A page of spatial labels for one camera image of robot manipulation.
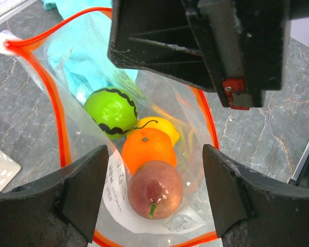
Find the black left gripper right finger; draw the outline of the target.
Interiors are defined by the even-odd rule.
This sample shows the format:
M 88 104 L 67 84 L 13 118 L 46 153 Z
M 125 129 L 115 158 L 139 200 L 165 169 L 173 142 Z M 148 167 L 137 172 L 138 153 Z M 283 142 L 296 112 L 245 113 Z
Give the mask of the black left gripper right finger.
M 270 178 L 208 144 L 202 158 L 224 246 L 309 246 L 309 189 Z

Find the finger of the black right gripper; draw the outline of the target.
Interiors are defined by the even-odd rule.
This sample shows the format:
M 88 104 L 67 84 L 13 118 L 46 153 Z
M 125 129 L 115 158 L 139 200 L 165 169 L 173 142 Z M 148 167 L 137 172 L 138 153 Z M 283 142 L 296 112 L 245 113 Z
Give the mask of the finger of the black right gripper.
M 108 57 L 118 68 L 147 70 L 215 91 L 183 1 L 112 1 Z

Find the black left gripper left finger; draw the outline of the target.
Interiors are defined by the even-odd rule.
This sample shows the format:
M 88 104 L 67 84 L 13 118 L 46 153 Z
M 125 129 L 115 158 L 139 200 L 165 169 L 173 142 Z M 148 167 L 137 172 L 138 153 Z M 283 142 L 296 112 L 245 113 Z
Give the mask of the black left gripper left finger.
M 99 146 L 72 164 L 0 192 L 0 246 L 87 246 L 109 161 Z

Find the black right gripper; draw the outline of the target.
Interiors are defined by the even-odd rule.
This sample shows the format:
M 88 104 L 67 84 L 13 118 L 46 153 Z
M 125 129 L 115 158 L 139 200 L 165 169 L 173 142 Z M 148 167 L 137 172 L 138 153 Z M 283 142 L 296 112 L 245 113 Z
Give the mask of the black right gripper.
M 183 1 L 185 15 L 224 107 L 261 108 L 285 81 L 291 22 L 309 1 Z

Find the green toy watermelon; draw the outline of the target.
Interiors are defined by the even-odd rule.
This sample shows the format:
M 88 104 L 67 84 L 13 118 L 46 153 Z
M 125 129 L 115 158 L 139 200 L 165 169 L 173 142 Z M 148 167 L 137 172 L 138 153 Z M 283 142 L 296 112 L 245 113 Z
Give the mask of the green toy watermelon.
M 126 91 L 113 86 L 94 91 L 86 100 L 84 109 L 111 140 L 125 136 L 138 120 L 134 99 Z

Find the yellow toy lemon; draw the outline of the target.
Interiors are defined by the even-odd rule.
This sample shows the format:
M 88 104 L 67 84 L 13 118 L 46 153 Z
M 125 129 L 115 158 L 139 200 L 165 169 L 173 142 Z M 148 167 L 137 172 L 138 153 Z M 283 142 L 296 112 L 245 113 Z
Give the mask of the yellow toy lemon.
M 144 129 L 144 128 L 154 128 L 154 129 L 163 131 L 169 136 L 173 147 L 176 145 L 176 143 L 180 139 L 179 132 L 169 120 L 162 118 L 162 117 L 155 117 L 155 116 L 150 116 L 150 117 L 139 119 L 136 122 L 134 129 L 129 131 L 126 137 L 128 138 L 135 130 Z

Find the clear zip top bag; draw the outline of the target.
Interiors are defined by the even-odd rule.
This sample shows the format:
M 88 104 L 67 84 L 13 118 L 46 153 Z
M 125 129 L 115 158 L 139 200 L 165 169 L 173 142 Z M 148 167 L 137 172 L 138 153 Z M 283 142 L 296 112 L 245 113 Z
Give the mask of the clear zip top bag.
M 204 92 L 108 59 L 111 9 L 0 32 L 0 246 L 219 246 Z

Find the brown toy kiwi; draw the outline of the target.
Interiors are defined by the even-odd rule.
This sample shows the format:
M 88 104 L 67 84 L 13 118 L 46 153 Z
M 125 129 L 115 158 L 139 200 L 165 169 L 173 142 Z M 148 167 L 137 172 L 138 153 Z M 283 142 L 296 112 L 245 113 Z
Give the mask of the brown toy kiwi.
M 183 183 L 176 168 L 164 161 L 145 163 L 129 182 L 128 201 L 141 217 L 161 220 L 170 217 L 183 199 Z

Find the toy orange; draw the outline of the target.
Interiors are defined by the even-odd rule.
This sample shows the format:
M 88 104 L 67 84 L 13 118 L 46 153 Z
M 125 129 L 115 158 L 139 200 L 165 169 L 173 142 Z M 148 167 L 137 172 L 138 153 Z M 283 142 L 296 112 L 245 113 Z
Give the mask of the toy orange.
M 134 131 L 123 145 L 122 158 L 130 174 L 149 161 L 164 161 L 173 167 L 177 165 L 171 139 L 163 131 L 154 128 Z

